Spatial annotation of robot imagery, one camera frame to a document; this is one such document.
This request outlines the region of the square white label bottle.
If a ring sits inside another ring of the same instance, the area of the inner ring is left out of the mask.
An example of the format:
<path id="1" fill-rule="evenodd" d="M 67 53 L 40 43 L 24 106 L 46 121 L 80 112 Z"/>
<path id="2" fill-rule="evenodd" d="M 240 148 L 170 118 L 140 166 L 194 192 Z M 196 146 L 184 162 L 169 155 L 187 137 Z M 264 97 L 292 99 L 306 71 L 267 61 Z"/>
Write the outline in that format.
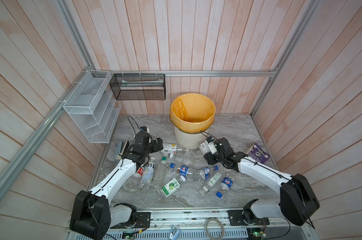
<path id="1" fill-rule="evenodd" d="M 207 141 L 204 141 L 203 143 L 201 143 L 199 146 L 199 149 L 203 153 L 203 155 L 211 152 Z"/>

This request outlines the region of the white cap tall bottle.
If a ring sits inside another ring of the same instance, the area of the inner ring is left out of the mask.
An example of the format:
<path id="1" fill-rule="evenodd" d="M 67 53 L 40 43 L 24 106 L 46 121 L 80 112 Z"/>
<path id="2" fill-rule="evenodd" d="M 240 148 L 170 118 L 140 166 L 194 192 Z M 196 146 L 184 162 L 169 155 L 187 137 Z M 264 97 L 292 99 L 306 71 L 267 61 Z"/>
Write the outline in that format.
<path id="1" fill-rule="evenodd" d="M 145 165 L 142 179 L 138 187 L 139 190 L 145 190 L 149 187 L 156 169 L 155 160 L 156 160 L 155 157 L 150 157 L 150 160 Z"/>

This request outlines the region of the pepsi label bottle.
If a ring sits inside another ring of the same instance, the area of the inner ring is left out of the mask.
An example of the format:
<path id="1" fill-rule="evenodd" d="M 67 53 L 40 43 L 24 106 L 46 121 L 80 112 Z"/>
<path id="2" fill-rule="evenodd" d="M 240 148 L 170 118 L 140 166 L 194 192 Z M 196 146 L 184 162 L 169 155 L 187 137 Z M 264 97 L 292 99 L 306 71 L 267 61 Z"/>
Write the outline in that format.
<path id="1" fill-rule="evenodd" d="M 223 195 L 226 194 L 233 186 L 233 180 L 229 177 L 224 177 L 223 180 L 220 182 L 221 189 L 217 191 L 216 196 L 218 198 L 222 198 Z"/>

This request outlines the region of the green cap clear bottle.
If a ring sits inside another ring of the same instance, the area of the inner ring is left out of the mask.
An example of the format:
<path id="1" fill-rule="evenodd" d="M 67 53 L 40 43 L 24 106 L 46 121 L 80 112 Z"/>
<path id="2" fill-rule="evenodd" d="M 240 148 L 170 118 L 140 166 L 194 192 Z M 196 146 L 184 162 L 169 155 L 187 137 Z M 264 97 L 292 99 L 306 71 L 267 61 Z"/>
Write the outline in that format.
<path id="1" fill-rule="evenodd" d="M 154 176 L 154 180 L 153 180 L 154 187 L 159 187 L 164 182 L 166 171 L 167 171 L 167 158 L 168 158 L 168 154 L 163 154 L 161 161 L 155 172 L 155 176 Z"/>

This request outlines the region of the green text bottle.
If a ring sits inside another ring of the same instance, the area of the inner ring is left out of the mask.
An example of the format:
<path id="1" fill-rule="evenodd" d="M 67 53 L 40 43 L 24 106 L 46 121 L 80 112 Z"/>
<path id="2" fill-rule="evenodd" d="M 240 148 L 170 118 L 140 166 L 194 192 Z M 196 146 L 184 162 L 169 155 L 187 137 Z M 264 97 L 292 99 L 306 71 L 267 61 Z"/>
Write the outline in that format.
<path id="1" fill-rule="evenodd" d="M 204 196 L 206 195 L 221 179 L 222 174 L 220 172 L 215 172 L 210 178 L 208 179 L 207 183 L 202 186 L 199 190 L 199 193 Z"/>

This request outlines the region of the blue label crushed bottle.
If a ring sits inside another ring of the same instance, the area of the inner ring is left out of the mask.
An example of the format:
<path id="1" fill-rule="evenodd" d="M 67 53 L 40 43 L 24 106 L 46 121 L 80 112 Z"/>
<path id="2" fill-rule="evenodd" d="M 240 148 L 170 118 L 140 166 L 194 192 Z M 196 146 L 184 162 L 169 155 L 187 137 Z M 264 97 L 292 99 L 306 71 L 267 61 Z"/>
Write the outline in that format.
<path id="1" fill-rule="evenodd" d="M 177 171 L 180 175 L 185 178 L 191 178 L 196 176 L 197 170 L 193 168 L 191 164 L 183 163 L 180 166 L 177 166 L 175 163 L 170 164 L 170 168 Z"/>

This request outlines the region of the green lime label bottle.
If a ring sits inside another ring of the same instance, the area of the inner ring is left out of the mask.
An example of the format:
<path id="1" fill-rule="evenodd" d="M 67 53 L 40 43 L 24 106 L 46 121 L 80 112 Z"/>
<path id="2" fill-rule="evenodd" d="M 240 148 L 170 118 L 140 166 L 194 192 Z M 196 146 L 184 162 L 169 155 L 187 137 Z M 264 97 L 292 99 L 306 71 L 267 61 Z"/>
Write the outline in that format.
<path id="1" fill-rule="evenodd" d="M 179 175 L 166 183 L 162 187 L 161 192 L 163 193 L 164 197 L 167 198 L 179 190 L 185 181 L 186 178 L 183 175 Z"/>

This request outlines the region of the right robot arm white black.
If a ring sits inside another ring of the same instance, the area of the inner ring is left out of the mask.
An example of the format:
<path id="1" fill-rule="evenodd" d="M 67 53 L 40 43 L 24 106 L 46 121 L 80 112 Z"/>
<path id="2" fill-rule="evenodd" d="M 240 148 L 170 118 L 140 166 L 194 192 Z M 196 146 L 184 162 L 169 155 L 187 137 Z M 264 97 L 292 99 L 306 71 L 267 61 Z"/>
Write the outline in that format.
<path id="1" fill-rule="evenodd" d="M 243 152 L 234 152 L 225 138 L 209 137 L 200 146 L 209 165 L 221 163 L 225 168 L 248 175 L 279 195 L 279 202 L 260 202 L 253 199 L 244 206 L 245 225 L 253 225 L 265 218 L 285 218 L 302 226 L 320 208 L 320 203 L 307 178 L 274 170 Z"/>

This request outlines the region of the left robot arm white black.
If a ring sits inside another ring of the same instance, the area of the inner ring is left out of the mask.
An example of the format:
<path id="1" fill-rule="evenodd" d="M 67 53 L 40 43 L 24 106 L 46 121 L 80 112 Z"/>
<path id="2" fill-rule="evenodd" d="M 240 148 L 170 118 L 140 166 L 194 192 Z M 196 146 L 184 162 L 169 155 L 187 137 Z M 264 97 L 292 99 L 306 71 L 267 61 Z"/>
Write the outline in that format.
<path id="1" fill-rule="evenodd" d="M 124 151 L 117 166 L 89 191 L 80 191 L 74 201 L 69 229 L 93 240 L 101 240 L 110 227 L 119 224 L 134 226 L 137 208 L 122 203 L 110 204 L 123 184 L 142 167 L 147 157 L 163 150 L 163 140 L 153 139 L 148 132 L 139 132 Z"/>

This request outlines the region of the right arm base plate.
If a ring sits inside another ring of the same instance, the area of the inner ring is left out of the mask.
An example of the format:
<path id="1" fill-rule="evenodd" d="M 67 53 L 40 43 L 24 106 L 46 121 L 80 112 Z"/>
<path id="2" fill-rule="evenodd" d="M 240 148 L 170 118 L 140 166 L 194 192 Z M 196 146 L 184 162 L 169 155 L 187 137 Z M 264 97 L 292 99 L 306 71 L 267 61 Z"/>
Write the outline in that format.
<path id="1" fill-rule="evenodd" d="M 265 226 L 270 224 L 268 218 L 259 219 L 250 210 L 229 210 L 227 213 L 231 226 Z"/>

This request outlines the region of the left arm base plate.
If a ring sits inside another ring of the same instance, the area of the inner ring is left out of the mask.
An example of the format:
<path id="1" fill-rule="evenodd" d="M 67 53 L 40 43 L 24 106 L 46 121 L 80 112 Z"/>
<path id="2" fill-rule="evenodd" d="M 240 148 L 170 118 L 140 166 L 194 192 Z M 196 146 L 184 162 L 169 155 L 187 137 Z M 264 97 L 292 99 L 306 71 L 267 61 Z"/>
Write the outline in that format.
<path id="1" fill-rule="evenodd" d="M 150 212 L 138 212 L 126 223 L 110 226 L 111 229 L 147 229 L 151 224 Z"/>

